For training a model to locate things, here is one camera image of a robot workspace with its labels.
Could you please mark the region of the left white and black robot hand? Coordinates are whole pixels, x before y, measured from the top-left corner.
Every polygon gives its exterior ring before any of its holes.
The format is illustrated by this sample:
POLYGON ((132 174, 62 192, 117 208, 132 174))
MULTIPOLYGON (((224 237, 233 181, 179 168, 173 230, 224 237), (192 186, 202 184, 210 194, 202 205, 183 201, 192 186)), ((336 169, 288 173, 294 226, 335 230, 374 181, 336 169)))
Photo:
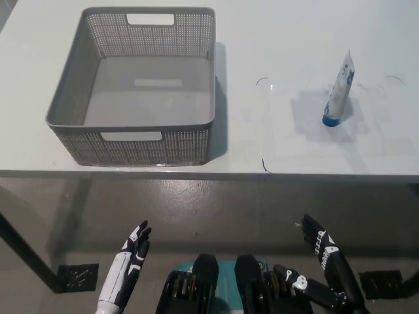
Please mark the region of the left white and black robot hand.
POLYGON ((98 298, 96 313, 122 313, 135 288, 149 250, 151 227, 144 220, 116 254, 98 298))

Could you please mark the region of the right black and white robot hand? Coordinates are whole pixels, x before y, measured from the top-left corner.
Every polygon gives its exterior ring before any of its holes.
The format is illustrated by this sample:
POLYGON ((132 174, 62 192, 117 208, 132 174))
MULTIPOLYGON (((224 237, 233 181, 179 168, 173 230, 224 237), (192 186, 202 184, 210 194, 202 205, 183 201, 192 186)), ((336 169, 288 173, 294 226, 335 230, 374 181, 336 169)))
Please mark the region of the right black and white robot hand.
POLYGON ((306 213, 301 227, 304 240, 318 259, 327 284, 280 264, 274 266, 274 273, 285 281, 294 296, 314 302, 333 313, 368 313, 355 275, 330 233, 306 213))

